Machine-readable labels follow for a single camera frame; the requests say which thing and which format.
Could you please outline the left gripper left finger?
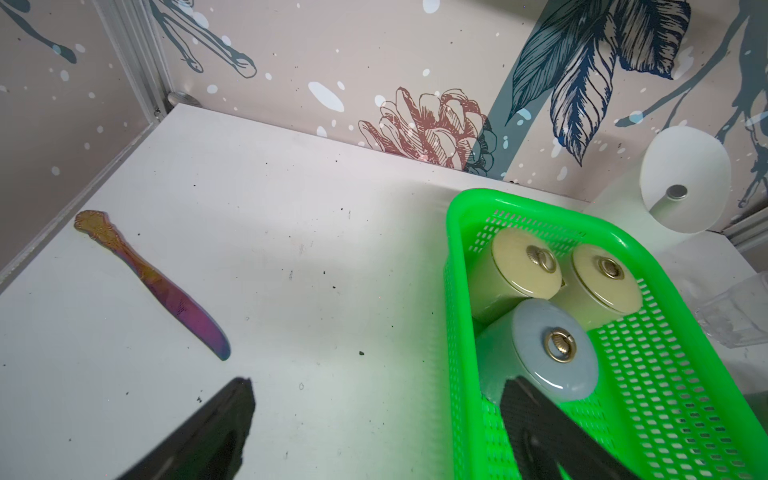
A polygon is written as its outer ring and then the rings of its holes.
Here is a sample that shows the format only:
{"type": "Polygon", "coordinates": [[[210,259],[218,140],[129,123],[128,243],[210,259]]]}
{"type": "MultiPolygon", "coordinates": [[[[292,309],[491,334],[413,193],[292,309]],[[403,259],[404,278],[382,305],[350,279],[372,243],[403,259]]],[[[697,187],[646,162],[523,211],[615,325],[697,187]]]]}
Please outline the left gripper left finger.
{"type": "Polygon", "coordinates": [[[252,382],[237,377],[121,475],[123,479],[232,479],[256,410],[252,382]]]}

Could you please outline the blue-grey tea canister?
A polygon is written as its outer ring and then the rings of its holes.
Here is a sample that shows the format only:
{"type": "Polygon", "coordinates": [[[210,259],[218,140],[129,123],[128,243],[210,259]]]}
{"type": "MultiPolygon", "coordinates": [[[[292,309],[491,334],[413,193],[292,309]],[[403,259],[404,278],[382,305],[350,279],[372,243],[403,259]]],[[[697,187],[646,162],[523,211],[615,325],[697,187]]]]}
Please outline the blue-grey tea canister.
{"type": "Polygon", "coordinates": [[[476,338],[479,385],[499,405],[507,381],[522,377],[559,404],[583,400],[599,378],[595,349],[581,325],[546,300],[519,303],[476,338]]]}

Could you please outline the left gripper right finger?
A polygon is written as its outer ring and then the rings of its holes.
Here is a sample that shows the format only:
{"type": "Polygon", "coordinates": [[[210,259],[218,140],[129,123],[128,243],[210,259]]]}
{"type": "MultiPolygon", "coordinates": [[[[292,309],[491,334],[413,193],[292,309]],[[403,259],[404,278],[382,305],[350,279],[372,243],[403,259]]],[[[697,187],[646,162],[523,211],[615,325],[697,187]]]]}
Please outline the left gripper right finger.
{"type": "Polygon", "coordinates": [[[505,383],[500,413],[523,479],[635,479],[531,382],[505,383]]]}

